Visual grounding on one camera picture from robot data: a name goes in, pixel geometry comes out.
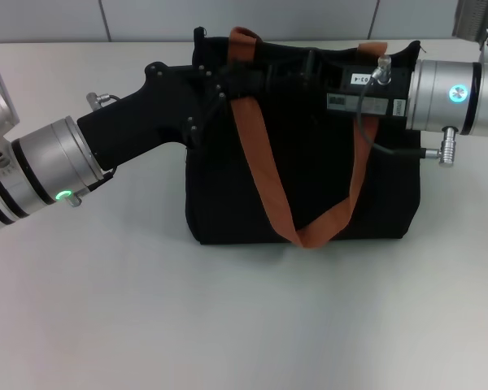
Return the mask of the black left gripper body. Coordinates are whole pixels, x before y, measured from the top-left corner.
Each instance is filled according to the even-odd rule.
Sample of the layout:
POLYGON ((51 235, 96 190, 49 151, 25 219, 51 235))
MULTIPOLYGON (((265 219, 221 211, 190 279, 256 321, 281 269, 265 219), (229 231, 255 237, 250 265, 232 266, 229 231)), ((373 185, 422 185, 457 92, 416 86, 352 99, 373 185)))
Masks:
POLYGON ((77 120, 104 171, 165 143, 198 143, 198 98, 189 83, 198 72, 191 66, 155 62, 146 66, 145 76, 135 93, 77 120))

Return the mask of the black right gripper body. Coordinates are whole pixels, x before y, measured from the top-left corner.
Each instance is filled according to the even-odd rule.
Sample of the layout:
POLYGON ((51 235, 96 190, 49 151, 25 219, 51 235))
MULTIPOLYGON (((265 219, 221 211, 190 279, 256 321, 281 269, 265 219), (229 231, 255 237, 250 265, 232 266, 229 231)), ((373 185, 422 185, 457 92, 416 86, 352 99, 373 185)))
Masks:
POLYGON ((374 63, 333 63, 325 71, 326 108, 340 114, 364 115, 402 120, 407 114, 407 98, 412 69, 393 66, 389 84, 369 79, 374 63))

